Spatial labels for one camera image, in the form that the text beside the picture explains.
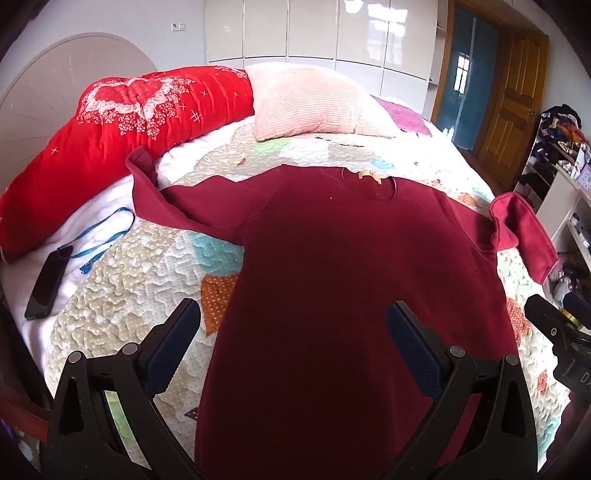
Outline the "dark red long-sleeve garment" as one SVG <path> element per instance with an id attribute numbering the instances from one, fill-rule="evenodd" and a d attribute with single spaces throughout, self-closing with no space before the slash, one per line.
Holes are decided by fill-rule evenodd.
<path id="1" fill-rule="evenodd" d="M 147 151 L 126 165 L 139 217 L 243 249 L 198 407 L 208 479 L 379 478 L 431 405 L 388 335 L 388 307 L 403 301 L 446 344 L 498 360 L 517 350 L 498 253 L 516 248 L 536 282 L 558 260 L 515 194 L 480 214 L 341 167 L 159 189 Z"/>

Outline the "pile of clothes on shelf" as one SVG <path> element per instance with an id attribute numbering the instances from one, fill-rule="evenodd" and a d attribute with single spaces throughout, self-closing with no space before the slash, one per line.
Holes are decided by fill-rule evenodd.
<path id="1" fill-rule="evenodd" d="M 589 141 L 582 131 L 578 113 L 567 104 L 551 107 L 541 113 L 539 135 L 571 157 Z"/>

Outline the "black smartphone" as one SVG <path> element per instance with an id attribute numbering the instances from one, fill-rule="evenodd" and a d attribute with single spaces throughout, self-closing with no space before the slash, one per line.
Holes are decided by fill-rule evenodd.
<path id="1" fill-rule="evenodd" d="M 53 309 L 64 272 L 71 258 L 71 245 L 59 247 L 46 258 L 24 313 L 26 320 L 48 317 Z"/>

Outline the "white shelving unit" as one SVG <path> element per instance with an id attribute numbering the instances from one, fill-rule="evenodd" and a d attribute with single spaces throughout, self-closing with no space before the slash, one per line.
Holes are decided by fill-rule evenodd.
<path id="1" fill-rule="evenodd" d="M 546 295 L 590 295 L 590 191 L 573 177 L 566 159 L 553 164 L 535 147 L 515 191 L 532 205 L 559 257 L 545 281 Z"/>

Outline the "patchwork quilted bedspread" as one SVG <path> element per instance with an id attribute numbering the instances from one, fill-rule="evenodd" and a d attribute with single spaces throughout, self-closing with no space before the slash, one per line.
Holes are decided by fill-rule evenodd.
<path id="1" fill-rule="evenodd" d="M 157 161 L 156 171 L 162 186 L 192 185 L 214 175 L 239 181 L 281 164 L 401 176 L 437 188 L 479 213 L 486 213 L 493 199 L 486 183 L 429 122 L 419 131 L 401 131 L 391 139 L 308 133 L 259 142 L 252 119 L 245 119 L 173 148 Z M 142 340 L 182 299 L 197 300 L 204 311 L 200 331 L 167 391 L 155 400 L 180 445 L 192 451 L 206 369 L 240 268 L 238 246 L 136 221 L 71 291 L 56 317 L 44 360 L 49 387 L 58 385 L 69 353 L 113 354 L 126 343 Z M 542 288 L 531 280 L 516 249 L 499 254 L 498 274 L 532 399 L 538 450 L 545 453 L 569 393 L 553 377 L 557 361 L 550 342 L 523 313 L 527 298 Z"/>

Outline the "wooden door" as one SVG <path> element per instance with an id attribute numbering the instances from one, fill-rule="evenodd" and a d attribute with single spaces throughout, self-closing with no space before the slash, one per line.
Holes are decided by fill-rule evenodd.
<path id="1" fill-rule="evenodd" d="M 493 192 L 514 188 L 533 145 L 549 64 L 549 38 L 501 31 L 491 97 L 476 146 L 476 169 Z"/>

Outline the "magenta pillow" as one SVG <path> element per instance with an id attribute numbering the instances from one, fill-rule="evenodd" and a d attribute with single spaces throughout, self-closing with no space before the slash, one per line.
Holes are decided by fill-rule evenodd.
<path id="1" fill-rule="evenodd" d="M 375 97 L 375 100 L 389 113 L 394 124 L 396 124 L 402 131 L 426 136 L 432 135 L 424 118 L 414 110 L 397 103 L 383 100 L 379 97 Z"/>

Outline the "red floral quilted comforter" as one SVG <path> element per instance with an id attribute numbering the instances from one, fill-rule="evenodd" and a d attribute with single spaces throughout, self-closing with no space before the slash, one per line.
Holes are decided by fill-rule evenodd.
<path id="1" fill-rule="evenodd" d="M 138 147 L 170 149 L 253 113 L 249 76 L 189 66 L 90 84 L 73 117 L 1 196 L 1 253 L 13 263 L 38 249 L 83 204 L 127 176 Z"/>

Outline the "white round headboard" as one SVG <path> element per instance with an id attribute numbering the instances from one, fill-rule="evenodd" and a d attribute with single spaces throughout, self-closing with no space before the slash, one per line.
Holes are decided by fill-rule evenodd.
<path id="1" fill-rule="evenodd" d="M 89 84 L 154 70 L 137 46 L 107 33 L 75 35 L 37 55 L 1 97 L 1 187 L 8 187 L 74 115 Z"/>

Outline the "white glossy wardrobe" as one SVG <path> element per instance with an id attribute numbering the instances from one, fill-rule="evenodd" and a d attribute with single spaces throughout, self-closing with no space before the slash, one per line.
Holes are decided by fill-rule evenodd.
<path id="1" fill-rule="evenodd" d="M 206 59 L 311 64 L 433 119 L 453 2 L 233 0 L 205 4 Z"/>

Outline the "pink checkered pillow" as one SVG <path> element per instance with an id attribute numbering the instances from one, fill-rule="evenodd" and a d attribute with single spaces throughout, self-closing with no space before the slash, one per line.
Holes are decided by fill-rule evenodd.
<path id="1" fill-rule="evenodd" d="M 315 71 L 276 81 L 252 80 L 253 136 L 257 141 L 307 133 L 393 138 L 390 114 L 367 92 Z"/>

